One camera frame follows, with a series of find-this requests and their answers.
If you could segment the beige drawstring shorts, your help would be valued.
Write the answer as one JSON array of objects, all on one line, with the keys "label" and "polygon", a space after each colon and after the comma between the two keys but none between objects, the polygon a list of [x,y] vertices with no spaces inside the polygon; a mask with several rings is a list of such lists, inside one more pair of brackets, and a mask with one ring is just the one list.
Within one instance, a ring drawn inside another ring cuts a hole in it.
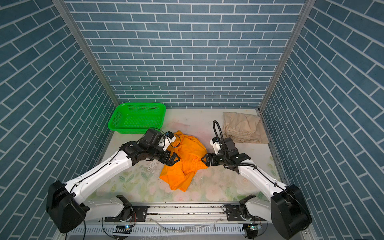
[{"label": "beige drawstring shorts", "polygon": [[269,143],[262,118],[256,115],[224,112],[222,131],[227,138],[232,138],[235,143]]}]

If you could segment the green plastic basket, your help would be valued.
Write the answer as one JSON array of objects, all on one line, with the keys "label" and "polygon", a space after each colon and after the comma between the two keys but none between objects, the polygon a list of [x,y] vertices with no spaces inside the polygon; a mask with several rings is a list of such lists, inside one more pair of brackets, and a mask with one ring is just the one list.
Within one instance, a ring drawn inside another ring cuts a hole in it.
[{"label": "green plastic basket", "polygon": [[166,106],[161,103],[124,103],[116,107],[108,128],[120,134],[144,134],[163,126]]}]

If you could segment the orange shorts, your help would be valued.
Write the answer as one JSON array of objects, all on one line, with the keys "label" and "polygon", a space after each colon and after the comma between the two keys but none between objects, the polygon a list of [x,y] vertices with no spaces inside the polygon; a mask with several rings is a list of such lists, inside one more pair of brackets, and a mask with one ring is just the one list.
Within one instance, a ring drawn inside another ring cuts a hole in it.
[{"label": "orange shorts", "polygon": [[172,154],[177,154],[180,161],[171,167],[165,165],[159,178],[169,184],[172,191],[186,192],[195,174],[208,168],[202,162],[207,150],[196,137],[185,135],[181,131],[177,131],[176,134],[175,144],[178,147],[170,147],[169,150]]}]

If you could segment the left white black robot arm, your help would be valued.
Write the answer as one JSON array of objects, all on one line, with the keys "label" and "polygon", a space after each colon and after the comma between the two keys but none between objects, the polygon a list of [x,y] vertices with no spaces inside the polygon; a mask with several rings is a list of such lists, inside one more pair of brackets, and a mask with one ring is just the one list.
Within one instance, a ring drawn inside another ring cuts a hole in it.
[{"label": "left white black robot arm", "polygon": [[87,198],[114,176],[133,167],[140,161],[157,160],[173,166],[181,159],[176,153],[158,145],[140,146],[127,142],[110,158],[83,175],[62,183],[56,181],[49,186],[46,211],[61,233],[68,233],[88,220],[117,218],[120,222],[133,218],[132,204],[122,195],[113,201],[87,204]]}]

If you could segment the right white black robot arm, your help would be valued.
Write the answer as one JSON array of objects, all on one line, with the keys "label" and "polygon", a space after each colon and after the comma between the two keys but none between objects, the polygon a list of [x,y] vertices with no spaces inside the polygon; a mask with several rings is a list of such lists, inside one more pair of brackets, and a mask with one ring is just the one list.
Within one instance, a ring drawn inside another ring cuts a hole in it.
[{"label": "right white black robot arm", "polygon": [[312,223],[312,217],[304,195],[296,185],[279,182],[259,168],[245,153],[237,149],[219,150],[206,154],[202,162],[208,167],[223,165],[247,179],[256,186],[268,201],[262,201],[255,195],[249,195],[239,201],[238,212],[244,220],[256,218],[271,222],[277,232],[286,240],[306,230]]}]

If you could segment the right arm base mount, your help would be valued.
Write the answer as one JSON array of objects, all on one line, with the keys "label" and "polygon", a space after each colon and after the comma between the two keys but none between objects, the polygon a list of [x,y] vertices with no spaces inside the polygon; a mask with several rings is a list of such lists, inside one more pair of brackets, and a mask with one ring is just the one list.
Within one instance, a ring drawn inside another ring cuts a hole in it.
[{"label": "right arm base mount", "polygon": [[251,215],[243,205],[222,205],[222,211],[224,212],[228,222],[257,222],[257,221],[270,221],[271,214],[262,212],[261,216]]}]

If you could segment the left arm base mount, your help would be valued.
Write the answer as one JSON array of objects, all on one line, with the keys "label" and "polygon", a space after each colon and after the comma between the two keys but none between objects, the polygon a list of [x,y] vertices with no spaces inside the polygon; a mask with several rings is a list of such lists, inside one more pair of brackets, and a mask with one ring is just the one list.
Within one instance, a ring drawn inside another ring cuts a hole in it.
[{"label": "left arm base mount", "polygon": [[106,223],[141,223],[145,222],[148,206],[132,206],[130,209],[123,209],[117,217],[106,217]]}]

